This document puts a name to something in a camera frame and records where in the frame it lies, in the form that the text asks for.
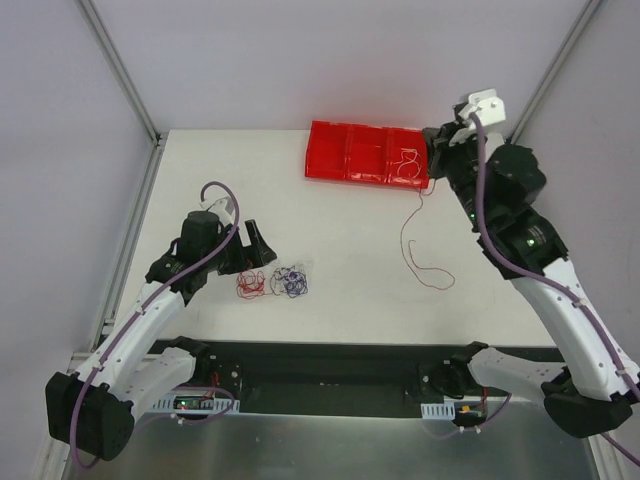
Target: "red string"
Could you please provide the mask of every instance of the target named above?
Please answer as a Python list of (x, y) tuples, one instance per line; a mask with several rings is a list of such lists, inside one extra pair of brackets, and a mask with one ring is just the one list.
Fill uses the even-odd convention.
[(482, 405), (483, 410), (487, 409), (488, 397), (489, 397), (489, 390), (487, 389), (487, 387), (482, 387), (482, 401), (480, 402), (480, 405)]
[[(214, 374), (211, 375), (211, 386), (217, 387), (218, 383), (220, 383), (220, 377), (218, 376), (218, 372), (214, 372)], [(202, 400), (211, 400), (213, 397), (215, 397), (215, 395), (216, 395), (215, 390), (211, 390), (204, 394), (204, 396), (202, 397)]]
[[(456, 284), (456, 277), (454, 277), (453, 274), (451, 274), (451, 272), (449, 272), (448, 270), (445, 270), (444, 268), (421, 267), (420, 265), (418, 265), (416, 263), (416, 261), (413, 259), (413, 252), (411, 251), (411, 243), (415, 243), (416, 242), (415, 240), (409, 240), (407, 242), (407, 250), (409, 251), (409, 259), (407, 259), (407, 255), (405, 254), (405, 251), (404, 251), (404, 229), (407, 227), (407, 225), (409, 224), (411, 219), (413, 217), (415, 217), (415, 215), (420, 210), (422, 210), (422, 207), (424, 207), (424, 197), (430, 196), (435, 191), (435, 189), (436, 189), (436, 182), (434, 180), (433, 188), (431, 189), (431, 191), (429, 193), (426, 193), (426, 194), (422, 195), (422, 192), (420, 190), (418, 190), (418, 197), (420, 198), (420, 206), (418, 208), (416, 208), (415, 211), (411, 215), (409, 215), (409, 218), (407, 218), (407, 220), (404, 222), (404, 224), (402, 224), (402, 228), (400, 229), (400, 251), (402, 252), (402, 258), (404, 259), (404, 263), (407, 265), (407, 267), (409, 268), (409, 270), (411, 271), (413, 276), (416, 277), (416, 280), (418, 280), (418, 282), (420, 282), (425, 287), (435, 288), (436, 290), (444, 291), (444, 290), (449, 290), (451, 287), (453, 287)], [(423, 272), (424, 271), (435, 270), (435, 271), (438, 271), (438, 272), (446, 273), (447, 275), (449, 275), (451, 277), (451, 283), (449, 285), (447, 285), (446, 287), (438, 287), (437, 285), (431, 285), (429, 283), (424, 282), (420, 278), (420, 276), (418, 275), (416, 270), (423, 271)]]
[(236, 293), (247, 300), (268, 295), (264, 290), (266, 281), (263, 272), (240, 272), (236, 279)]

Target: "white bracket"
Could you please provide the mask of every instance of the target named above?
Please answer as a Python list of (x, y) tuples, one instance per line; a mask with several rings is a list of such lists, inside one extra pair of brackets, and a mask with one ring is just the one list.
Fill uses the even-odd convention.
[(131, 376), (120, 400), (133, 402), (131, 415), (138, 419), (176, 385), (188, 382), (196, 368), (196, 359), (180, 348), (166, 348), (150, 365)]
[(502, 125), (507, 119), (504, 102), (495, 88), (472, 93), (467, 98), (467, 104), (458, 113), (466, 128), (458, 130), (449, 141), (449, 146), (463, 143), (467, 138), (475, 135), (476, 125), (469, 119), (469, 115), (475, 113), (482, 121), (482, 126), (487, 133), (494, 132), (496, 127)]
[(496, 387), (542, 404), (544, 393), (541, 385), (560, 375), (563, 366), (562, 363), (531, 362), (495, 348), (485, 348), (473, 356), (469, 371), (480, 385)]
[[(199, 390), (196, 395), (202, 395), (202, 390)], [(146, 413), (177, 413), (181, 415), (212, 415), (222, 412), (229, 407), (231, 400), (228, 398), (212, 398), (211, 400), (201, 400), (200, 409), (198, 410), (182, 410), (174, 408), (174, 402), (176, 398), (189, 397), (191, 394), (181, 393), (179, 395), (169, 394), (162, 397), (155, 402)], [(233, 407), (225, 415), (240, 414), (240, 400), (233, 402)]]
[(423, 403), (420, 405), (423, 420), (453, 420), (456, 418), (456, 406), (451, 401), (444, 403)]
[(231, 201), (231, 197), (222, 197), (218, 200), (206, 199), (203, 202), (200, 202), (200, 206), (203, 210), (207, 210), (218, 215), (220, 222), (222, 222), (225, 227), (233, 223), (231, 215), (235, 211), (235, 206)]

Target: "white tabletop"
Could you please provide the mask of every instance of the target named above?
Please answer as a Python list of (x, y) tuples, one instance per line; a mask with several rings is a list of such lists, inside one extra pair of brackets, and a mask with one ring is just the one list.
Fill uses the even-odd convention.
[[(405, 230), (420, 265), (447, 269), (455, 285), (421, 285), (404, 263), (400, 229), (414, 191), (304, 177), (307, 131), (174, 130), (169, 135), (127, 278), (118, 319), (151, 263), (199, 209), (209, 180), (229, 185), (242, 220), (255, 219), (283, 266), (307, 265), (309, 292), (254, 300), (236, 276), (209, 276), (162, 338), (203, 340), (548, 346), (531, 307), (486, 260), (446, 180)], [(212, 188), (212, 198), (224, 193)], [(419, 273), (446, 286), (440, 272)]]

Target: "cable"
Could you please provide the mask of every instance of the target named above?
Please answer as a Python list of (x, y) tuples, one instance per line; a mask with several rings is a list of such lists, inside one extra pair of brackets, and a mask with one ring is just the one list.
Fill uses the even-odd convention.
[[(122, 329), (116, 334), (113, 341), (107, 346), (105, 351), (102, 353), (102, 355), (98, 359), (98, 362), (101, 365), (104, 364), (109, 359), (109, 355), (111, 355), (111, 352), (113, 352), (113, 350), (116, 348), (120, 340), (122, 340), (122, 338), (125, 336), (127, 331), (131, 328), (131, 326), (135, 323), (135, 321), (140, 317), (141, 311), (142, 312), (146, 311), (149, 305), (151, 305), (162, 292), (164, 292), (169, 287), (171, 287), (171, 285), (173, 285), (175, 282), (185, 277), (186, 275), (189, 275), (190, 273), (194, 272), (195, 270), (200, 268), (202, 265), (209, 262), (218, 253), (220, 253), (224, 249), (224, 247), (226, 247), (227, 244), (231, 241), (231, 238), (238, 230), (238, 224), (240, 223), (240, 207), (238, 206), (238, 200), (236, 199), (236, 196), (233, 194), (231, 189), (227, 187), (224, 183), (212, 181), (205, 184), (202, 187), (202, 190), (200, 191), (200, 200), (204, 202), (205, 200), (204, 194), (207, 191), (207, 189), (209, 189), (212, 186), (220, 187), (225, 192), (227, 192), (235, 208), (235, 218), (233, 220), (233, 225), (231, 229), (227, 233), (227, 236), (224, 238), (224, 240), (222, 240), (220, 245), (218, 245), (216, 248), (213, 249), (213, 251), (210, 254), (208, 254), (206, 257), (202, 258), (198, 262), (194, 263), (189, 268), (186, 268), (182, 272), (171, 277), (166, 283), (158, 287), (158, 289), (149, 296), (149, 298), (141, 305), (140, 310), (136, 311), (133, 315), (131, 315), (131, 318), (127, 320), (127, 322), (124, 324), (124, 327), (122, 327)], [(93, 383), (93, 380), (96, 378), (99, 371), (100, 370), (97, 367), (93, 367), (91, 369), (91, 372), (87, 376), (87, 379), (85, 380), (84, 385), (82, 385), (82, 388), (80, 389), (80, 393), (78, 394), (78, 398), (76, 399), (76, 403), (73, 406), (73, 412), (71, 414), (71, 426), (70, 426), (70, 433), (69, 433), (69, 446), (71, 447), (71, 457), (73, 458), (73, 461), (75, 462), (75, 464), (82, 470), (89, 470), (93, 468), (96, 465), (96, 463), (98, 463), (98, 457), (94, 458), (89, 465), (85, 465), (80, 461), (80, 456), (78, 454), (77, 435), (78, 435), (78, 418), (80, 416), (80, 408), (82, 407), (82, 403), (84, 402), (84, 398), (87, 395), (87, 391), (89, 390), (89, 387)]]
[(422, 171), (422, 164), (420, 163), (421, 156), (418, 153), (418, 150), (416, 150), (415, 148), (403, 148), (400, 151), (400, 161), (399, 162), (394, 162), (393, 164), (398, 164), (400, 163), (400, 166), (397, 168), (396, 170), (396, 175), (400, 176), (400, 170), (402, 170), (402, 167), (406, 167), (409, 165), (416, 165), (418, 167), (418, 171), (413, 174), (410, 178), (418, 178), (418, 175), (420, 175), (420, 172)]
[[(422, 207), (424, 207), (424, 197), (430, 196), (435, 190), (436, 190), (436, 181), (435, 180), (433, 181), (433, 188), (431, 189), (430, 192), (422, 195), (421, 190), (418, 189), (418, 198), (420, 198), (420, 206), (418, 208), (416, 208), (414, 210), (414, 212), (411, 215), (409, 215), (409, 218), (407, 218), (405, 220), (405, 222), (402, 224), (402, 228), (400, 229), (400, 253), (402, 253), (402, 259), (404, 260), (404, 263), (407, 265), (407, 268), (411, 271), (413, 276), (416, 277), (416, 280), (418, 280), (418, 282), (420, 282), (425, 287), (435, 288), (436, 290), (444, 291), (444, 290), (449, 290), (451, 287), (453, 287), (456, 284), (456, 277), (454, 277), (451, 272), (445, 270), (444, 268), (439, 268), (439, 267), (421, 267), (420, 265), (418, 265), (416, 263), (416, 261), (413, 259), (413, 251), (411, 250), (411, 244), (415, 243), (416, 242), (415, 240), (409, 240), (407, 242), (407, 250), (409, 251), (409, 259), (411, 259), (411, 263), (409, 263), (409, 260), (407, 259), (407, 255), (406, 255), (406, 253), (404, 251), (404, 230), (405, 230), (405, 228), (407, 228), (407, 225), (409, 224), (411, 219), (420, 210), (422, 210)], [(446, 273), (447, 275), (449, 275), (451, 277), (451, 283), (449, 285), (447, 285), (446, 287), (438, 287), (437, 285), (431, 285), (430, 283), (424, 282), (420, 278), (420, 276), (417, 274), (416, 270), (420, 270), (420, 271), (432, 270), (432, 271), (438, 271), (438, 272)]]
[[(555, 290), (557, 290), (558, 292), (562, 293), (567, 298), (569, 298), (569, 300), (571, 300), (574, 307), (579, 308), (584, 314), (584, 316), (587, 317), (587, 320), (589, 321), (593, 329), (596, 331), (596, 333), (598, 334), (598, 337), (600, 338), (600, 341), (603, 343), (605, 349), (609, 353), (609, 356), (611, 357), (613, 364), (615, 365), (618, 372), (620, 372), (619, 375), (623, 378), (623, 380), (629, 387), (629, 390), (631, 390), (635, 395), (635, 397), (638, 399), (638, 401), (640, 401), (640, 389), (638, 389), (638, 386), (633, 381), (631, 376), (625, 372), (622, 359), (620, 358), (620, 355), (618, 355), (616, 348), (613, 346), (613, 343), (609, 339), (607, 332), (604, 330), (603, 326), (600, 324), (600, 322), (596, 318), (595, 314), (591, 311), (591, 309), (587, 305), (584, 305), (582, 303), (580, 297), (578, 297), (575, 293), (573, 293), (569, 288), (565, 287), (564, 285), (561, 285), (555, 280), (551, 280), (550, 278), (544, 277), (542, 275), (538, 275), (537, 273), (526, 270), (510, 262), (504, 256), (502, 256), (502, 254), (498, 251), (498, 249), (495, 247), (495, 245), (491, 241), (491, 237), (489, 236), (489, 231), (487, 230), (487, 225), (485, 223), (485, 216), (484, 216), (484, 190), (486, 186), (485, 180), (486, 180), (486, 174), (487, 174), (487, 166), (486, 166), (487, 152), (486, 152), (486, 146), (484, 142), (485, 131), (484, 131), (484, 127), (482, 126), (482, 122), (478, 118), (478, 115), (472, 112), (469, 114), (469, 118), (473, 121), (473, 123), (475, 123), (476, 129), (478, 132), (478, 178), (476, 180), (475, 207), (476, 207), (476, 219), (477, 219), (478, 229), (480, 230), (480, 236), (482, 237), (482, 241), (484, 242), (485, 247), (487, 248), (487, 250), (489, 250), (489, 253), (491, 254), (491, 256), (503, 267), (508, 268), (509, 270), (511, 270), (514, 273), (517, 273), (518, 275), (532, 278), (534, 280), (542, 282), (543, 284), (548, 285), (551, 288), (554, 288)], [(609, 441), (614, 447), (622, 448), (622, 446), (619, 445), (617, 442), (613, 443), (614, 441), (611, 437), (609, 438), (605, 437), (605, 439)], [(624, 448), (620, 449), (620, 448), (618, 448), (620, 453), (622, 453), (624, 456), (629, 458), (634, 464), (640, 466), (640, 460), (633, 457), (633, 455), (631, 455), (631, 453), (629, 453), (626, 449)]]
[(482, 387), (482, 398), (480, 400), (480, 406), (482, 407), (482, 411), (487, 413), (487, 398), (489, 397), (489, 389), (487, 387)]
[[(217, 387), (219, 382), (220, 376), (218, 375), (218, 372), (214, 372), (214, 374), (211, 375), (211, 386)], [(209, 391), (202, 396), (202, 399), (200, 399), (200, 401), (202, 402), (203, 400), (211, 400), (212, 398), (215, 398), (215, 396), (215, 390), (209, 389)]]
[(484, 428), (489, 426), (491, 423), (493, 423), (495, 419), (498, 417), (498, 415), (500, 415), (502, 412), (505, 411), (507, 405), (509, 405), (509, 402), (511, 401), (511, 397), (512, 397), (511, 394), (507, 395), (507, 398), (504, 399), (504, 402), (502, 402), (502, 405), (500, 405), (495, 412), (493, 412), (484, 422), (482, 422), (482, 425), (480, 426)]
[(613, 447), (616, 450), (618, 450), (621, 454), (623, 454), (625, 457), (627, 457), (631, 463), (633, 463), (634, 465), (640, 467), (640, 460), (637, 457), (635, 457), (633, 455), (633, 453), (631, 453), (629, 450), (627, 450), (622, 445), (620, 445), (618, 442), (616, 442), (613, 438), (611, 438), (611, 435), (609, 435), (608, 433), (601, 433), (600, 435), (602, 435), (602, 437), (607, 442), (609, 442), (611, 445), (613, 445)]

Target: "black mount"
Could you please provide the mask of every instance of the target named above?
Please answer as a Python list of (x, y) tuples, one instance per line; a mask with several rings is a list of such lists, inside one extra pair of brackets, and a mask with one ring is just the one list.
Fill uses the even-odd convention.
[[(71, 414), (83, 385), (77, 375), (60, 372), (47, 383), (45, 396), (52, 438), (69, 443)], [(133, 433), (132, 406), (109, 393), (107, 385), (90, 386), (78, 417), (78, 448), (103, 460), (113, 460)]]
[[(454, 108), (456, 116), (459, 111), (460, 105)], [(423, 130), (429, 153), (428, 172), (433, 179), (447, 178), (473, 225), (473, 231), (478, 232), (475, 214), (478, 138), (475, 136), (450, 146), (451, 138), (461, 128), (464, 125), (458, 118), (440, 129)], [(567, 259), (567, 247), (556, 229), (531, 206), (547, 181), (532, 150), (518, 145), (502, 145), (488, 159), (486, 168), (486, 224), (498, 251), (512, 263), (540, 275), (544, 275), (544, 268), (555, 260)], [(519, 277), (497, 263), (481, 239), (478, 244), (505, 280)], [(432, 386), (453, 398), (477, 388), (467, 364), (477, 353), (473, 350), (482, 345), (474, 342), (466, 347), (460, 358), (452, 357), (448, 365), (432, 372)], [(558, 378), (542, 384), (541, 389), (549, 416), (565, 432), (578, 438), (619, 427), (631, 416), (631, 405), (636, 403), (631, 395), (614, 396), (610, 402), (584, 397), (575, 389), (571, 373), (566, 368)]]
[[(477, 138), (449, 146), (451, 136), (460, 128), (462, 125), (454, 122), (443, 125), (437, 132), (429, 128), (423, 130), (430, 158), (429, 176), (447, 178), (473, 231), (477, 232)], [(567, 257), (567, 247), (553, 225), (531, 207), (546, 182), (529, 148), (502, 145), (487, 162), (485, 216), (489, 235), (507, 259), (538, 274), (543, 274), (543, 269), (558, 258)], [(493, 259), (482, 240), (478, 243), (504, 279), (518, 277)]]
[[(207, 283), (207, 275), (231, 275), (251, 268), (263, 267), (277, 258), (258, 230), (255, 220), (245, 222), (251, 244), (242, 245), (236, 231), (226, 247), (209, 262), (171, 285), (171, 291), (180, 292), (185, 305)], [(209, 211), (189, 213), (182, 224), (180, 237), (171, 242), (169, 250), (153, 262), (145, 279), (147, 283), (165, 283), (171, 277), (206, 257), (227, 236), (231, 226), (223, 227), (219, 217)]]
[(185, 352), (189, 352), (189, 354), (196, 359), (196, 367), (193, 370), (193, 376), (187, 384), (205, 386), (211, 384), (211, 349), (206, 343), (180, 336), (171, 340), (168, 347), (180, 348)]

